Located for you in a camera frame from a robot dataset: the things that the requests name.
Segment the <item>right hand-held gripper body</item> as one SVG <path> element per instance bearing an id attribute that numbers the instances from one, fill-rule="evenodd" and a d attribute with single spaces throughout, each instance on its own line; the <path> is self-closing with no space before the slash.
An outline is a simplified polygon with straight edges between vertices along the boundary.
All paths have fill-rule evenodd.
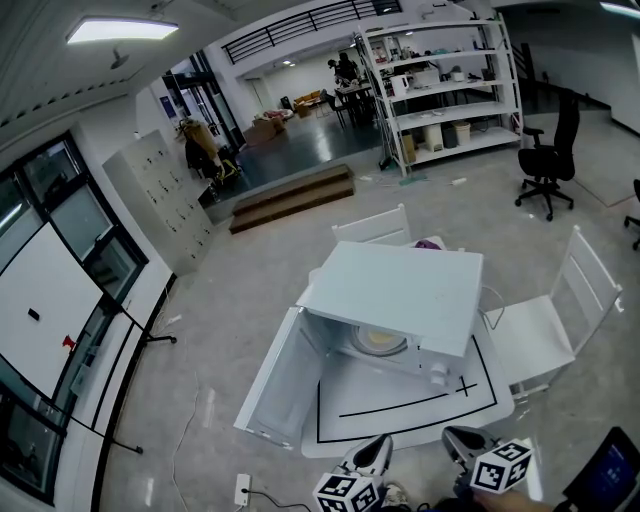
<path id="1" fill-rule="evenodd" d="M 489 450 L 462 450 L 463 472 L 453 487 L 456 496 L 470 496 L 473 491 L 504 494 L 521 483 L 533 460 L 534 450 L 522 440 L 513 439 Z"/>

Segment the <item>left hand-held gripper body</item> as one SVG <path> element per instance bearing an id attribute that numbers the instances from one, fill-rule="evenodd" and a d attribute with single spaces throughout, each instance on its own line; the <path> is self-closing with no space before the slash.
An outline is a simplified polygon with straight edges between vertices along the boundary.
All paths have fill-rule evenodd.
<path id="1" fill-rule="evenodd" d="M 356 466 L 343 461 L 324 473 L 313 490 L 320 512 L 368 512 L 380 502 L 379 488 L 386 464 Z"/>

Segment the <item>white round plate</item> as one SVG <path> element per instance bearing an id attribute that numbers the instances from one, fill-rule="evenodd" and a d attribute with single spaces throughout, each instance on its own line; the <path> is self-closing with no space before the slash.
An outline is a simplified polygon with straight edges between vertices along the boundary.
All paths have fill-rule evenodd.
<path id="1" fill-rule="evenodd" d="M 401 337 L 403 339 L 403 342 L 394 347 L 391 348 L 390 350 L 376 350 L 375 348 L 371 347 L 370 344 L 368 343 L 368 340 L 366 339 L 367 334 L 370 331 L 374 331 L 374 332 L 383 332 L 383 331 L 375 331 L 375 330 L 371 330 L 370 328 L 366 328 L 363 326 L 358 326 L 355 328 L 355 334 L 354 334 L 354 340 L 353 340 L 353 345 L 354 347 L 365 353 L 368 355 L 372 355 L 375 357 L 389 357 L 391 355 L 395 355 L 399 352 L 404 351 L 407 348 L 407 341 L 405 337 L 396 335 L 398 337 Z"/>

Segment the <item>white microwave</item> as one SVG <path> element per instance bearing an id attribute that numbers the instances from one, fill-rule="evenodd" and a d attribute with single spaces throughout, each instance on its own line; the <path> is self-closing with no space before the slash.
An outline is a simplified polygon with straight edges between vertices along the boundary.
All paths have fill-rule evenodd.
<path id="1" fill-rule="evenodd" d="M 287 449 L 296 445 L 334 352 L 446 389 L 466 356 L 477 312 L 483 257 L 477 253 L 341 242 L 289 308 L 235 428 Z M 375 357 L 353 345 L 363 326 L 406 338 Z"/>

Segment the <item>white table with black tape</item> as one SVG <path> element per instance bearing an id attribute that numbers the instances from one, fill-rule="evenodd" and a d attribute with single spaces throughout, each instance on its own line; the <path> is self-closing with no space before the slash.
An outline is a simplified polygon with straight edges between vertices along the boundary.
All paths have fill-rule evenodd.
<path id="1" fill-rule="evenodd" d="M 380 434 L 407 448 L 436 441 L 447 426 L 482 427 L 510 416 L 514 400 L 479 304 L 466 356 L 452 377 L 446 389 L 432 388 L 414 374 L 356 359 L 340 345 L 318 383 L 302 453 L 339 457 Z"/>

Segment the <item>black tablet screen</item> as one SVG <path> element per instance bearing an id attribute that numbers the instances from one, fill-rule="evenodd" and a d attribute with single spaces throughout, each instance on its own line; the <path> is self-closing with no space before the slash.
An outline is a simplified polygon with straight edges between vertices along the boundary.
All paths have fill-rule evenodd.
<path id="1" fill-rule="evenodd" d="M 612 427 L 563 495 L 579 512 L 614 512 L 639 477 L 640 450 L 620 427 Z"/>

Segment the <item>white wooden chair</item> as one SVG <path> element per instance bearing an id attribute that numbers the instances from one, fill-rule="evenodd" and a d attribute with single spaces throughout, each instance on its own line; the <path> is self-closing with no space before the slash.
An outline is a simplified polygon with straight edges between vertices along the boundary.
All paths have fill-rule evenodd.
<path id="1" fill-rule="evenodd" d="M 405 206 L 354 221 L 334 225 L 332 232 L 337 242 L 374 243 L 404 246 L 412 241 Z"/>
<path id="2" fill-rule="evenodd" d="M 616 283 L 582 233 L 573 227 L 559 272 L 547 294 L 503 306 L 485 314 L 490 337 L 516 400 L 547 390 L 573 363 L 618 301 Z M 561 309 L 565 296 L 577 303 L 584 329 L 572 337 Z"/>

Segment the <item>brown wooden steps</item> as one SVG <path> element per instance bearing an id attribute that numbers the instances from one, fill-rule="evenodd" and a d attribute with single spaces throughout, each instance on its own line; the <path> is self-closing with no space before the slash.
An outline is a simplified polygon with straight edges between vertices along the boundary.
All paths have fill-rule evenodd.
<path id="1" fill-rule="evenodd" d="M 338 165 L 239 201 L 232 210 L 229 231 L 235 235 L 354 193 L 351 169 Z"/>

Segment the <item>black office chair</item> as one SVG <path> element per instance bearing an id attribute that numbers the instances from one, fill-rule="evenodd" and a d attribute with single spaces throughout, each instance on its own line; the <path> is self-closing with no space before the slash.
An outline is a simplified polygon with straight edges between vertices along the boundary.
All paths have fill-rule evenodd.
<path id="1" fill-rule="evenodd" d="M 551 145 L 542 144 L 540 136 L 542 129 L 524 126 L 522 133 L 532 137 L 534 144 L 530 148 L 518 151 L 518 162 L 521 170 L 528 176 L 521 188 L 528 186 L 532 189 L 518 196 L 514 204 L 522 205 L 522 200 L 534 196 L 545 198 L 548 213 L 546 220 L 551 222 L 554 210 L 551 197 L 557 197 L 568 203 L 570 210 L 574 208 L 574 199 L 560 191 L 559 181 L 569 182 L 575 176 L 573 146 L 580 124 L 578 96 L 569 89 L 562 89 L 559 93 L 559 112 L 554 141 Z"/>
<path id="2" fill-rule="evenodd" d="M 633 180 L 633 187 L 634 187 L 634 192 L 635 192 L 636 198 L 638 199 L 638 202 L 640 203 L 640 179 L 634 179 Z M 634 225 L 640 227 L 640 218 L 635 218 L 635 217 L 627 215 L 624 218 L 623 225 L 624 225 L 625 228 L 628 228 L 631 224 L 634 224 Z"/>

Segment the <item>yellow folding cart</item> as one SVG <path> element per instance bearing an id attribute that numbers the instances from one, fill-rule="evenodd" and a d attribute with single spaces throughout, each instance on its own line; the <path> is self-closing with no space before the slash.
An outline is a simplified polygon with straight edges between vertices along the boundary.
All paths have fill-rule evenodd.
<path id="1" fill-rule="evenodd" d="M 216 165 L 214 180 L 218 186 L 232 185 L 241 175 L 241 169 L 238 168 L 229 159 L 222 159 Z"/>

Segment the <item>grey locker cabinet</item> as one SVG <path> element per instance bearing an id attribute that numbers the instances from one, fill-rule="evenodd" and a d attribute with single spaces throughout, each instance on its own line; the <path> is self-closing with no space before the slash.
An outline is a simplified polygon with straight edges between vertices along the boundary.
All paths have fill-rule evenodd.
<path id="1" fill-rule="evenodd" d="M 136 139 L 103 168 L 172 272 L 181 277 L 197 271 L 209 249 L 213 225 L 161 132 Z"/>

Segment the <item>coat rack with coats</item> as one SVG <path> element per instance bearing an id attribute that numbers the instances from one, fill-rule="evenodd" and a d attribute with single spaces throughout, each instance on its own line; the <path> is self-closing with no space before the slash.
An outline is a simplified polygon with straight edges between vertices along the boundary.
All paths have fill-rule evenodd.
<path id="1" fill-rule="evenodd" d="M 184 118 L 179 121 L 178 135 L 184 138 L 187 166 L 214 183 L 218 174 L 215 163 L 217 147 L 208 126 L 201 121 Z"/>

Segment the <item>black framed window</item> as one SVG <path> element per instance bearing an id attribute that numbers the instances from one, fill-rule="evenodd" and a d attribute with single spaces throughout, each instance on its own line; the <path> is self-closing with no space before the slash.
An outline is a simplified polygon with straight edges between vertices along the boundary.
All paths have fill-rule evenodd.
<path id="1" fill-rule="evenodd" d="M 70 136 L 56 138 L 0 172 L 0 270 L 51 224 L 88 274 L 122 301 L 146 264 L 91 177 Z M 52 504 L 64 436 L 0 400 L 0 476 Z"/>

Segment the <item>black balcony railing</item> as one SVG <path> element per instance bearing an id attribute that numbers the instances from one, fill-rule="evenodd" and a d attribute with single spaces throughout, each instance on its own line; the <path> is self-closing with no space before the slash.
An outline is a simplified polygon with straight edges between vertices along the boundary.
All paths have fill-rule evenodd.
<path id="1" fill-rule="evenodd" d="M 340 0 L 267 24 L 222 46 L 235 65 L 269 48 L 336 25 L 402 13 L 399 0 Z"/>

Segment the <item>rectangular ceiling light panel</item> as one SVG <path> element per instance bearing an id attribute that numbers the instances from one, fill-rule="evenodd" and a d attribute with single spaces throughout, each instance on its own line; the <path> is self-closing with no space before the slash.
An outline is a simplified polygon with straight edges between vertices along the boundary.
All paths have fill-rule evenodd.
<path id="1" fill-rule="evenodd" d="M 163 40 L 179 30 L 173 23 L 153 20 L 87 17 L 66 37 L 68 44 L 120 40 Z"/>

